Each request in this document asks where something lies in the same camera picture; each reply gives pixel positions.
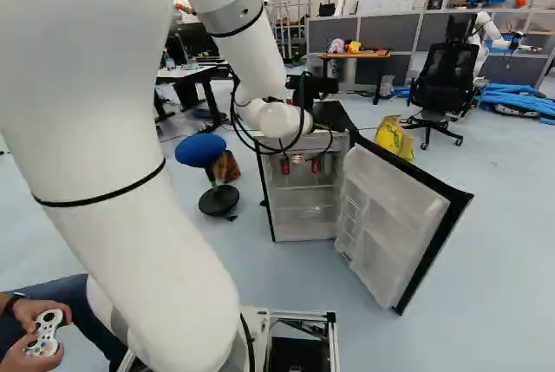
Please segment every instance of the black stool base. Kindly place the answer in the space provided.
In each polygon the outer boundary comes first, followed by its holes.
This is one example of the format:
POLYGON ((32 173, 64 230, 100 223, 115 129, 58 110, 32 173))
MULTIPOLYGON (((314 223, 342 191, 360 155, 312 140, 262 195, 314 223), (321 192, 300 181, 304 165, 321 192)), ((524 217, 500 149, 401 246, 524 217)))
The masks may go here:
POLYGON ((208 216, 225 216, 238 201, 238 189, 224 184, 204 193, 199 201, 199 209, 208 216))

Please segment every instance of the yellow bag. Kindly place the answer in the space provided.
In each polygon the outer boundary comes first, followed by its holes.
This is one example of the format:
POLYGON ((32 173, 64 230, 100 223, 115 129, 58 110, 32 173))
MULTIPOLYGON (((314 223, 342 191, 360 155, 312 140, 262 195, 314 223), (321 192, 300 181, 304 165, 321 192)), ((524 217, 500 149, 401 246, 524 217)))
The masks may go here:
POLYGON ((349 44, 349 48, 347 49, 348 53, 358 53, 359 49, 361 48, 361 44, 358 41, 351 41, 349 44))
POLYGON ((384 117, 375 133, 374 142, 391 153, 412 161, 415 159, 413 137, 402 128, 399 117, 399 114, 384 117))

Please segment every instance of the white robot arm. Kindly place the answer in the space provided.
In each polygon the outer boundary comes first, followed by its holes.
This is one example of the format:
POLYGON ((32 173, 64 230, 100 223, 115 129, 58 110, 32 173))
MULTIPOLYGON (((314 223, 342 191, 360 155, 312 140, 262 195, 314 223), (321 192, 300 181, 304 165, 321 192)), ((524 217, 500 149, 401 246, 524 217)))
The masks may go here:
MULTIPOLYGON (((262 98, 285 97, 285 67, 262 0, 189 0, 220 54, 241 80, 236 103, 249 126, 282 138, 299 129, 299 109, 262 98)), ((305 112, 304 133, 311 129, 305 112)))
POLYGON ((511 41, 504 39, 489 14, 485 11, 479 12, 476 16, 473 33, 467 39, 469 43, 480 47, 478 59, 474 66, 474 77, 480 75, 480 71, 489 54, 489 48, 486 44, 487 40, 492 40, 492 48, 494 49, 510 49, 512 51, 522 49, 530 52, 541 51, 539 47, 520 44, 519 41, 523 36, 524 34, 522 33, 515 33, 515 37, 511 41))
MULTIPOLYGON (((172 0, 137 1, 0 0, 0 132, 94 279, 95 314, 157 372, 215 372, 244 341, 238 293, 182 212, 153 124, 172 0)), ((260 99, 285 93, 261 1, 190 1, 242 81, 239 113, 295 134, 298 109, 260 99)))

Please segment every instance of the cubicle partition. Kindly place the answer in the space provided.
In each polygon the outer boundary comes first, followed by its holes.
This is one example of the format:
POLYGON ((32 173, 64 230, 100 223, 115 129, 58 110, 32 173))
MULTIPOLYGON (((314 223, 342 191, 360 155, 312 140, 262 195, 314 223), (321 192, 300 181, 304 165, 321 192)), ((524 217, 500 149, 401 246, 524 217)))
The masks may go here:
MULTIPOLYGON (((417 76, 431 44, 445 41, 449 15, 477 13, 481 10, 413 10, 368 16, 318 17, 308 21, 307 52, 310 67, 321 72, 317 55, 325 53, 335 38, 357 40, 363 47, 392 50, 384 64, 384 74, 394 75, 394 84, 404 85, 417 76)), ((492 50, 481 74, 492 82, 529 84, 538 88, 555 56, 554 10, 490 9, 487 12, 503 34, 516 30, 526 33, 522 43, 542 47, 540 53, 492 50)), ((375 84, 372 60, 344 60, 339 80, 342 90, 367 90, 375 84)))

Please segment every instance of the person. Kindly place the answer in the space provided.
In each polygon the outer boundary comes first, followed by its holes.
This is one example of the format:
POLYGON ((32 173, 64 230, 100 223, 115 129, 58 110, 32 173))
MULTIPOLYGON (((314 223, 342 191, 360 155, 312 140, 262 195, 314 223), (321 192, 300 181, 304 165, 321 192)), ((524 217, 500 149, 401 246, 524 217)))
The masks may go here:
POLYGON ((63 344, 51 357, 27 357, 25 346, 36 340, 35 319, 46 310, 60 309, 65 324, 73 323, 109 360, 110 372, 119 368, 127 347, 95 316, 87 300, 86 274, 60 278, 0 293, 0 372, 46 372, 63 359, 63 344))

